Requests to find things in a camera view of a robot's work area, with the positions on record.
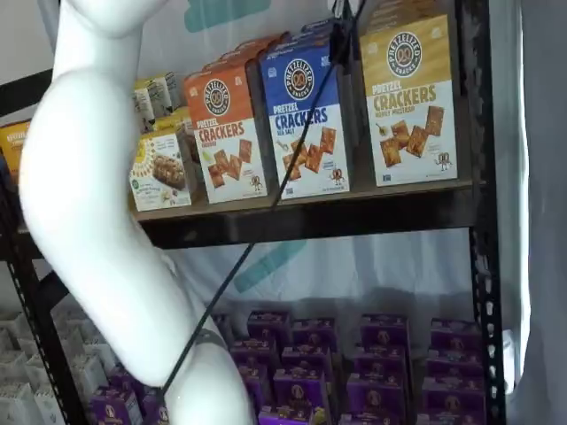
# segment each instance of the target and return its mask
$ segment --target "package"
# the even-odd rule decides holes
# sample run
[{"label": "package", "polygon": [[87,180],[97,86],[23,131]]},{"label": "package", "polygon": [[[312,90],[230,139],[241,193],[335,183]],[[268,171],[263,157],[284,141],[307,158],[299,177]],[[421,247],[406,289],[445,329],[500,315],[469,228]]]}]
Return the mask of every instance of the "package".
[{"label": "package", "polygon": [[464,378],[482,378],[484,369],[478,352],[459,352],[456,350],[428,351],[428,376],[460,376]]},{"label": "package", "polygon": [[190,150],[181,129],[143,135],[130,172],[138,211],[191,205],[198,188]]},{"label": "package", "polygon": [[422,386],[423,407],[450,412],[485,411],[485,386],[481,379],[426,376]]},{"label": "package", "polygon": [[83,349],[85,353],[96,355],[103,365],[105,374],[108,376],[113,369],[118,365],[118,359],[114,354],[111,346],[100,336],[93,336],[84,342]]},{"label": "package", "polygon": [[263,406],[258,415],[260,425],[315,425],[311,407]]},{"label": "package", "polygon": [[10,176],[15,184],[19,180],[19,160],[24,147],[30,121],[21,121],[0,127],[0,149],[4,154]]},{"label": "package", "polygon": [[38,390],[44,385],[50,386],[50,378],[47,375],[47,371],[39,354],[34,354],[31,359],[27,361],[25,370],[32,390]]},{"label": "package", "polygon": [[271,405],[274,401],[268,378],[268,368],[264,365],[239,365],[238,372],[245,383],[256,414],[262,406]]},{"label": "package", "polygon": [[482,335],[474,321],[432,319],[431,348],[480,351]]},{"label": "package", "polygon": [[195,73],[184,90],[209,202],[266,196],[273,159],[256,57]]},{"label": "package", "polygon": [[293,408],[311,406],[315,424],[333,423],[322,370],[303,367],[278,369],[274,374],[274,392],[279,405]]},{"label": "package", "polygon": [[230,347],[230,355],[238,365],[264,365],[270,375],[281,366],[276,340],[272,338],[236,341]]},{"label": "package", "polygon": [[[329,38],[297,43],[270,53],[261,61],[280,183],[330,66]],[[346,114],[340,103],[342,74],[342,67],[336,66],[322,90],[305,142],[282,194],[284,199],[346,192],[351,188],[352,152],[344,130]]]},{"label": "package", "polygon": [[252,338],[273,337],[278,350],[291,344],[291,315],[289,312],[253,311],[248,316],[248,334]]},{"label": "package", "polygon": [[416,425],[485,425],[485,417],[479,412],[427,409],[417,413]]},{"label": "package", "polygon": [[405,423],[406,400],[402,377],[396,374],[351,374],[346,383],[351,412],[393,413]]},{"label": "package", "polygon": [[27,357],[24,352],[7,350],[0,352],[0,382],[27,382]]},{"label": "package", "polygon": [[34,397],[45,425],[66,425],[51,385],[42,385]]},{"label": "package", "polygon": [[132,390],[101,387],[95,391],[89,405],[97,424],[142,424],[142,414]]},{"label": "package", "polygon": [[29,383],[0,384],[0,423],[38,425],[42,415],[37,408]]},{"label": "package", "polygon": [[454,179],[457,155],[447,16],[403,10],[361,37],[377,186]]}]

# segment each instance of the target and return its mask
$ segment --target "purple snack box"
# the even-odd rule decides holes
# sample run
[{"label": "purple snack box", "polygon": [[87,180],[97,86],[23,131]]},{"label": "purple snack box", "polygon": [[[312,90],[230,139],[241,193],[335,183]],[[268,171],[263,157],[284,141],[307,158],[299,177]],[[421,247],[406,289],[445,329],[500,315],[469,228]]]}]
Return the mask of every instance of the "purple snack box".
[{"label": "purple snack box", "polygon": [[100,387],[90,398],[89,407],[98,425],[142,424],[142,414],[132,390]]},{"label": "purple snack box", "polygon": [[230,355],[238,365],[260,363],[268,368],[270,375],[282,365],[277,354],[276,340],[271,338],[235,341],[230,347]]},{"label": "purple snack box", "polygon": [[239,365],[238,372],[245,383],[256,414],[262,406],[272,404],[274,398],[269,386],[268,369],[264,365]]},{"label": "purple snack box", "polygon": [[422,397],[427,409],[485,411],[485,386],[481,379],[427,376],[423,379]]},{"label": "purple snack box", "polygon": [[431,320],[431,348],[480,351],[482,336],[474,321]]},{"label": "purple snack box", "polygon": [[311,407],[263,406],[258,415],[260,425],[315,425]]},{"label": "purple snack box", "polygon": [[459,352],[455,350],[433,350],[427,355],[428,376],[461,376],[482,378],[484,369],[478,352]]},{"label": "purple snack box", "polygon": [[417,414],[416,425],[485,425],[485,417],[479,412],[423,410]]},{"label": "purple snack box", "polygon": [[289,312],[253,311],[248,316],[248,334],[262,339],[272,336],[281,350],[291,344],[291,316]]},{"label": "purple snack box", "polygon": [[276,401],[279,405],[301,408],[311,406],[315,424],[331,425],[325,373],[321,369],[287,367],[274,375]]},{"label": "purple snack box", "polygon": [[402,377],[397,374],[351,374],[346,383],[351,412],[386,411],[406,420]]}]

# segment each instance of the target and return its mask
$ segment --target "snack box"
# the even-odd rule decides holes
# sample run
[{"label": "snack box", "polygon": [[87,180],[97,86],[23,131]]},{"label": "snack box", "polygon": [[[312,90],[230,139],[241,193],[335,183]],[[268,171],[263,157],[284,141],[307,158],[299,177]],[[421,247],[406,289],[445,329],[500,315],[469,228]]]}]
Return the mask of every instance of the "snack box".
[{"label": "snack box", "polygon": [[309,406],[263,406],[258,415],[260,425],[315,425],[315,417]]},{"label": "snack box", "polygon": [[321,369],[286,367],[274,374],[276,402],[295,408],[311,406],[314,409],[315,424],[331,425],[332,415]]},{"label": "snack box", "polygon": [[256,57],[194,73],[184,91],[209,202],[265,197],[273,159]]},{"label": "snack box", "polygon": [[[269,123],[280,184],[291,163],[308,112],[331,62],[331,39],[294,42],[261,60]],[[322,90],[311,125],[282,198],[311,197],[351,189],[351,142],[344,69],[335,66]]]},{"label": "snack box", "polygon": [[480,328],[474,321],[432,319],[431,348],[479,352],[482,349]]},{"label": "snack box", "polygon": [[482,378],[484,369],[478,352],[429,349],[426,360],[428,376]]},{"label": "snack box", "polygon": [[142,424],[142,414],[132,390],[101,387],[95,391],[89,405],[98,424]]},{"label": "snack box", "polygon": [[447,15],[379,17],[361,37],[377,186],[454,179]]},{"label": "snack box", "polygon": [[198,181],[180,128],[142,135],[130,186],[138,211],[191,205]]}]

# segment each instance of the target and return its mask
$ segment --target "white box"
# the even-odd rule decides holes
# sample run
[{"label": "white box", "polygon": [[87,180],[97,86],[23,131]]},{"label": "white box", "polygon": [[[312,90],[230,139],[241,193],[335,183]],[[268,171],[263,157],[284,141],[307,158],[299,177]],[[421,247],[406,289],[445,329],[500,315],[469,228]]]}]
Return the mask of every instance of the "white box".
[{"label": "white box", "polygon": [[0,423],[3,425],[42,425],[29,383],[12,382],[0,386]]},{"label": "white box", "polygon": [[113,349],[102,336],[93,336],[91,339],[85,341],[83,347],[85,353],[96,355],[98,359],[100,359],[106,376],[109,376],[116,365],[118,365],[116,354],[114,354]]},{"label": "white box", "polygon": [[35,392],[35,402],[45,425],[66,425],[50,385],[43,385]]}]

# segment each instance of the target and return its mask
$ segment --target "brand logo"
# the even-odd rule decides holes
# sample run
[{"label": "brand logo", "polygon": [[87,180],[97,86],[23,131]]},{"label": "brand logo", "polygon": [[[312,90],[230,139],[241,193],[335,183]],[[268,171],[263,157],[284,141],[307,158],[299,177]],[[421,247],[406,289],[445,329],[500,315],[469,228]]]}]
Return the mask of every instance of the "brand logo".
[{"label": "brand logo", "polygon": [[230,93],[221,80],[210,80],[205,86],[205,105],[212,115],[221,116],[230,106]]},{"label": "brand logo", "polygon": [[422,63],[422,44],[412,33],[399,33],[390,41],[387,60],[394,75],[409,77]]},{"label": "brand logo", "polygon": [[303,100],[313,91],[313,68],[303,59],[293,59],[285,68],[285,88],[295,100]]}]

